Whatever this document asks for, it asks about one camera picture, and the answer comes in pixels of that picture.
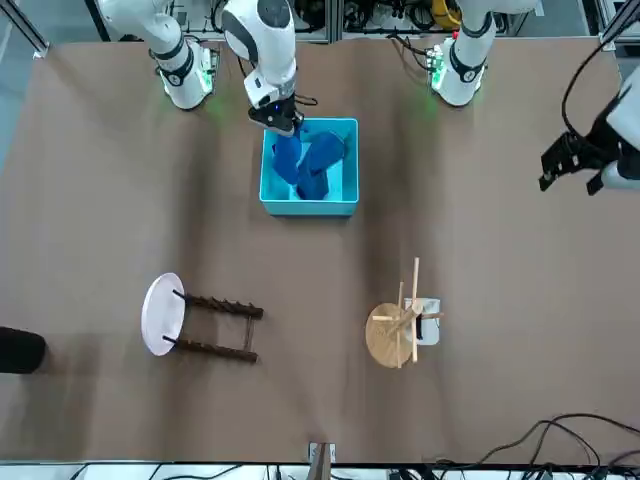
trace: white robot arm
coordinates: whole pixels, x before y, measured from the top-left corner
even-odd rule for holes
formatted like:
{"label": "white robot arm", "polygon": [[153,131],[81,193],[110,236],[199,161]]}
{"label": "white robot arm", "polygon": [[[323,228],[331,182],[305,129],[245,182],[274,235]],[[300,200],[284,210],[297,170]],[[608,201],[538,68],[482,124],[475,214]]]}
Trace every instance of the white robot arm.
{"label": "white robot arm", "polygon": [[116,30],[148,45],[173,103],[189,110],[213,91],[217,57],[185,39],[178,22],[163,13],[170,0],[98,0],[102,15]]}
{"label": "white robot arm", "polygon": [[295,108],[296,38],[287,0],[230,0],[222,30],[234,53],[254,66],[244,80],[249,118],[293,135],[302,117]]}
{"label": "white robot arm", "polygon": [[461,107],[480,88],[487,55],[496,37],[492,12],[516,14],[535,7],[538,0],[457,0],[462,24],[457,39],[442,44],[444,66],[434,89],[445,102]]}

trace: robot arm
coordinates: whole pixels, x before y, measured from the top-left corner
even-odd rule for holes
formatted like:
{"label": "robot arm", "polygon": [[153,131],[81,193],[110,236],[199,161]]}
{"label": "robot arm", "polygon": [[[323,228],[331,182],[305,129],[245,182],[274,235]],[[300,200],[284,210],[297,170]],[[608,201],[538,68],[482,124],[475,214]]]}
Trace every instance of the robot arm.
{"label": "robot arm", "polygon": [[233,52],[254,66],[244,79],[249,118],[293,135],[302,117],[295,108],[296,38],[287,0],[230,0],[222,30]]}
{"label": "robot arm", "polygon": [[176,20],[164,13],[169,0],[98,0],[105,20],[121,33],[144,40],[160,67],[173,103],[189,110],[213,91],[217,58],[185,39]]}
{"label": "robot arm", "polygon": [[[639,17],[640,0],[628,0],[605,30],[602,45],[614,41]],[[602,45],[582,63],[564,95],[562,114],[567,131],[542,155],[542,176],[538,182],[543,192],[559,177],[581,170],[596,170],[587,182],[589,195],[603,187],[640,190],[640,68],[623,83],[586,136],[571,125],[566,112],[573,85]]]}
{"label": "robot arm", "polygon": [[457,39],[441,47],[443,68],[434,89],[447,103],[468,104],[480,88],[487,55],[496,37],[492,12],[516,14],[532,10],[538,0],[457,0],[462,23]]}

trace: black object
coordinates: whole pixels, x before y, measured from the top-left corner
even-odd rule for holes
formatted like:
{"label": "black object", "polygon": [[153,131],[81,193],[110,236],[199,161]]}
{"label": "black object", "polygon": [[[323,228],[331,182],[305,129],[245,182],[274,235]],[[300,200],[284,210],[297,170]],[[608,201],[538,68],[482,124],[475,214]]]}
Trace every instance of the black object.
{"label": "black object", "polygon": [[302,124],[304,117],[296,110],[295,94],[293,94],[284,100],[278,100],[260,108],[251,107],[249,118],[281,135],[293,135],[296,128]]}
{"label": "black object", "polygon": [[258,16],[271,28],[285,28],[291,21],[287,0],[258,0]]}
{"label": "black object", "polygon": [[422,314],[416,317],[416,338],[422,340]]}
{"label": "black object", "polygon": [[293,8],[298,16],[309,24],[307,31],[320,30],[325,25],[325,3],[319,0],[296,0]]}
{"label": "black object", "polygon": [[169,338],[167,336],[163,336],[162,338],[164,340],[173,343],[176,348],[180,350],[210,353],[219,357],[241,360],[248,363],[256,363],[258,361],[258,354],[251,351],[251,340],[253,339],[254,320],[260,320],[264,315],[264,310],[262,308],[258,308],[251,303],[245,305],[239,302],[229,302],[227,299],[218,300],[214,297],[206,298],[197,297],[188,293],[182,294],[177,290],[173,290],[173,293],[184,300],[186,308],[198,307],[227,313],[229,315],[246,317],[247,330],[244,338],[244,346],[242,350],[238,350],[235,348],[228,348],[220,345],[210,345],[207,343],[196,342],[183,338]]}
{"label": "black object", "polygon": [[587,182],[587,193],[595,195],[603,187],[604,168],[618,161],[618,173],[627,180],[640,180],[640,152],[626,142],[607,123],[607,116],[627,94],[616,96],[596,117],[584,139],[571,131],[564,132],[541,157],[540,190],[546,191],[559,177],[581,170],[596,170]]}
{"label": "black object", "polygon": [[0,372],[33,373],[42,363],[47,342],[40,335],[0,327]]}
{"label": "black object", "polygon": [[258,361],[258,354],[255,352],[236,350],[235,348],[220,347],[218,345],[209,345],[208,343],[194,342],[193,340],[174,340],[173,338],[169,338],[164,335],[162,336],[162,338],[168,342],[173,343],[176,348],[182,350],[212,353],[220,357],[235,358],[237,360],[243,360],[249,363],[256,363]]}
{"label": "black object", "polygon": [[93,24],[98,31],[98,35],[100,35],[100,39],[103,42],[110,42],[111,37],[109,36],[107,27],[105,27],[104,25],[102,15],[100,15],[100,9],[98,9],[98,5],[96,4],[96,0],[84,0],[84,3],[87,6],[87,10],[89,10],[89,15],[91,15],[91,19],[93,20]]}

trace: wooden stick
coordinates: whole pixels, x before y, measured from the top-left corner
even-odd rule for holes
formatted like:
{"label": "wooden stick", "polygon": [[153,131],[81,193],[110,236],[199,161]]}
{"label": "wooden stick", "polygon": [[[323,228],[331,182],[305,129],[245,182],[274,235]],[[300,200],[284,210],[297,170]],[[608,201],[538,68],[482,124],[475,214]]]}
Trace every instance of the wooden stick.
{"label": "wooden stick", "polygon": [[442,312],[438,312],[438,313],[423,313],[422,314],[422,319],[423,320],[429,320],[430,318],[442,318],[444,317],[444,313]]}
{"label": "wooden stick", "polygon": [[[413,260],[413,288],[411,289],[411,306],[416,303],[416,297],[418,296],[418,269],[420,268],[420,258],[416,257]],[[413,347],[412,359],[413,363],[418,361],[418,328],[416,326],[415,317],[411,321],[411,343]]]}
{"label": "wooden stick", "polygon": [[[400,280],[400,288],[398,288],[398,308],[400,311],[402,308],[402,289],[404,287],[404,282]],[[398,368],[402,368],[402,359],[400,358],[400,330],[396,332],[396,355],[398,356]]]}
{"label": "wooden stick", "polygon": [[402,306],[402,289],[404,288],[404,282],[400,282],[400,288],[398,289],[398,308],[400,310],[404,310],[404,307]]}
{"label": "wooden stick", "polygon": [[401,331],[404,327],[406,327],[409,322],[416,319],[420,312],[422,311],[422,304],[420,302],[415,302],[408,309],[402,312],[402,316],[395,322],[395,325],[391,327],[389,334],[393,334]]}

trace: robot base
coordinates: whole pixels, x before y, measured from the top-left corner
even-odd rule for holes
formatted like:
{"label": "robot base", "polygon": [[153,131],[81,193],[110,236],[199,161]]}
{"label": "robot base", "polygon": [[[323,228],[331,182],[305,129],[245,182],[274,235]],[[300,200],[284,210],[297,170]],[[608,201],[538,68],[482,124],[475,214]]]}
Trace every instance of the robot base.
{"label": "robot base", "polygon": [[184,77],[182,85],[172,85],[163,75],[164,91],[174,105],[182,110],[191,110],[215,90],[215,77],[218,71],[220,56],[217,52],[189,42],[193,50],[193,68]]}
{"label": "robot base", "polygon": [[430,75],[432,90],[438,93],[442,99],[454,107],[462,107],[468,104],[475,93],[480,89],[482,76],[486,67],[478,74],[473,82],[464,83],[453,69],[449,60],[449,50],[453,45],[453,39],[448,38],[444,43],[433,48],[433,73]]}

